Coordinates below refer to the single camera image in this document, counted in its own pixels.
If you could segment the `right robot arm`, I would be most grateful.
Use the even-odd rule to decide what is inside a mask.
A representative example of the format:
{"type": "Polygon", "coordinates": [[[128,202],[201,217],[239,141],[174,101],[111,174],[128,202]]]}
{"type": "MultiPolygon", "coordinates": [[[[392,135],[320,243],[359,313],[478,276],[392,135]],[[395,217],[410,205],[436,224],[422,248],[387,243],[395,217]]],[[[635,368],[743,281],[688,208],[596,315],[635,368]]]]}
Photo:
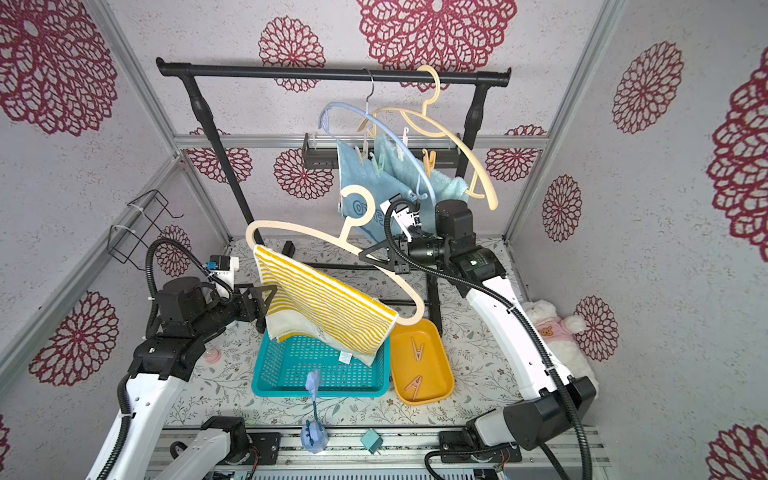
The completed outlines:
{"type": "Polygon", "coordinates": [[[496,254],[478,245],[466,202],[444,200],[434,207],[433,234],[420,225],[419,202],[396,195],[380,206],[384,241],[374,245],[388,257],[374,266],[400,273],[420,270],[453,285],[484,321],[507,359],[520,401],[470,420],[463,429],[465,448],[448,446],[439,455],[491,456],[513,447],[540,449],[560,478],[567,473],[548,441],[573,431],[581,476],[593,476],[593,460],[582,419],[596,396],[586,377],[576,377],[556,357],[526,315],[496,254]]]}

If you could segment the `yellow striped towel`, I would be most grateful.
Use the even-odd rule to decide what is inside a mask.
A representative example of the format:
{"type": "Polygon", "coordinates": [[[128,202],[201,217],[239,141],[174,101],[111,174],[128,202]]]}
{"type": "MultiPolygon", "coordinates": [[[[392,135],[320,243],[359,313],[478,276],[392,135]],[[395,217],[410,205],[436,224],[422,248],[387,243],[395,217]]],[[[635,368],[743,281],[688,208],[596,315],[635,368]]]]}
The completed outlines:
{"type": "Polygon", "coordinates": [[[373,365],[396,323],[395,310],[262,245],[253,255],[262,283],[277,288],[266,315],[270,339],[314,338],[373,365]]]}

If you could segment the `peach pink clothespin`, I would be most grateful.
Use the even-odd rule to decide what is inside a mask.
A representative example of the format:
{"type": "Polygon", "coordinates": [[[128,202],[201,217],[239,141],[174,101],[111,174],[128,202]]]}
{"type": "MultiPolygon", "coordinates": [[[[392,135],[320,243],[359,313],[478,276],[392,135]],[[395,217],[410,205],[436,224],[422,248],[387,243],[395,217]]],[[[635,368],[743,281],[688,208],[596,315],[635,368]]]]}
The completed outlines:
{"type": "Polygon", "coordinates": [[[412,337],[411,346],[412,346],[413,356],[415,361],[421,362],[424,354],[425,343],[418,341],[416,337],[412,337]]]}

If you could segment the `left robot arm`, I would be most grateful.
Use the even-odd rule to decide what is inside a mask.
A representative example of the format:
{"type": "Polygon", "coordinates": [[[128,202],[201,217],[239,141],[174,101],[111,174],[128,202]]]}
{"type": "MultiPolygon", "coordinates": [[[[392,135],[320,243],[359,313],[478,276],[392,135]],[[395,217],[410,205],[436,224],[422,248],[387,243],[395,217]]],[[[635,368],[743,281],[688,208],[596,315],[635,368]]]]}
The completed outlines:
{"type": "Polygon", "coordinates": [[[152,242],[145,268],[150,315],[144,341],[136,347],[127,373],[117,386],[119,411],[87,476],[90,479],[141,479],[160,439],[166,419],[185,389],[207,344],[233,322],[265,327],[277,289],[273,285],[238,284],[235,257],[214,255],[207,263],[170,238],[152,242]],[[170,246],[202,273],[158,287],[154,256],[170,246]]]}

